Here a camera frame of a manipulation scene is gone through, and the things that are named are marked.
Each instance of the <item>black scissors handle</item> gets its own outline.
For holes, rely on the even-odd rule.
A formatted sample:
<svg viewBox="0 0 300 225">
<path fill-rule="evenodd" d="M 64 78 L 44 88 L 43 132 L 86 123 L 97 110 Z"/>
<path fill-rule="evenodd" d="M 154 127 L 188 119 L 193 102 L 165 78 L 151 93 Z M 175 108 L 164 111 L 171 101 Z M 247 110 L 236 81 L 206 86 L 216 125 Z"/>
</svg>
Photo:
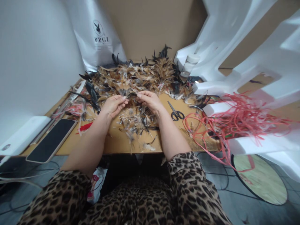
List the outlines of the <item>black scissors handle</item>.
<svg viewBox="0 0 300 225">
<path fill-rule="evenodd" d="M 176 113 L 172 112 L 171 118 L 173 119 L 173 121 L 178 121 L 179 119 L 184 119 L 184 114 L 180 111 L 176 111 Z"/>
</svg>

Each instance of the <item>leopard print sleeve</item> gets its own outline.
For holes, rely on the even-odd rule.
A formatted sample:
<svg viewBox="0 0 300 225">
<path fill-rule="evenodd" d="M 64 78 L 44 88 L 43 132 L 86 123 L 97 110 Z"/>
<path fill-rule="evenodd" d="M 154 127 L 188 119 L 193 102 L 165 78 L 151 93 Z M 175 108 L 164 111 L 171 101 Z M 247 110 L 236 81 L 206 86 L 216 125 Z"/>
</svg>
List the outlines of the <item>leopard print sleeve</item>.
<svg viewBox="0 0 300 225">
<path fill-rule="evenodd" d="M 194 152 L 174 156 L 168 168 L 177 200 L 177 224 L 231 224 Z"/>
<path fill-rule="evenodd" d="M 76 223 L 91 186 L 91 179 L 80 171 L 59 171 L 30 203 L 18 225 Z"/>
</svg>

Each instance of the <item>bunny logo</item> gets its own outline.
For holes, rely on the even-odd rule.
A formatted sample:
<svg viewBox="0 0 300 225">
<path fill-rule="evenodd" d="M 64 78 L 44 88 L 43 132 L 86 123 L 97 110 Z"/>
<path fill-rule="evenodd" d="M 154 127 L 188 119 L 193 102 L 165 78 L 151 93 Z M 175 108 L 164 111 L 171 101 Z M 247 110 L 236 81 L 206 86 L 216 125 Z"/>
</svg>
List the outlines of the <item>bunny logo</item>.
<svg viewBox="0 0 300 225">
<path fill-rule="evenodd" d="M 93 21 L 93 28 L 98 36 L 101 37 L 104 35 L 102 25 L 101 25 L 101 23 L 99 23 L 99 21 L 97 21 L 97 20 Z"/>
</svg>

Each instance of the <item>leopard print clothing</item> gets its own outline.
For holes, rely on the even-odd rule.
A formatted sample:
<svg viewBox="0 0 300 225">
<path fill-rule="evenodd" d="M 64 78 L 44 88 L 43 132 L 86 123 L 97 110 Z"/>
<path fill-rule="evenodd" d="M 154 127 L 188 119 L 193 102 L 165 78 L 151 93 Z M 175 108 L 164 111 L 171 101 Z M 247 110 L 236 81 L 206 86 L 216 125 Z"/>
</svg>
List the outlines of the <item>leopard print clothing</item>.
<svg viewBox="0 0 300 225">
<path fill-rule="evenodd" d="M 90 179 L 60 171 L 18 224 L 231 224 L 193 152 L 176 155 L 168 168 L 170 186 L 158 178 L 133 177 L 86 210 Z"/>
</svg>

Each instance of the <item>plastic bag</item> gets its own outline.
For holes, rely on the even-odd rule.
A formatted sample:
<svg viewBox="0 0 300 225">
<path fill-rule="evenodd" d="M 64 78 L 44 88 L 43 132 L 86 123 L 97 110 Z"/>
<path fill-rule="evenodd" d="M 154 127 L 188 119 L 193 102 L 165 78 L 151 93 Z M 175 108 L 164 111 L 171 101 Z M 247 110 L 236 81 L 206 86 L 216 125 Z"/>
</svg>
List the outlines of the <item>plastic bag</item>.
<svg viewBox="0 0 300 225">
<path fill-rule="evenodd" d="M 98 202 L 100 197 L 100 191 L 102 185 L 105 180 L 105 176 L 107 173 L 107 169 L 103 169 L 102 167 L 98 167 L 92 177 L 92 188 L 90 192 L 87 194 L 87 201 L 91 204 L 95 204 Z"/>
<path fill-rule="evenodd" d="M 87 71 L 113 63 L 112 54 L 120 61 L 126 56 L 120 39 L 98 0 L 65 0 L 74 33 Z"/>
</svg>

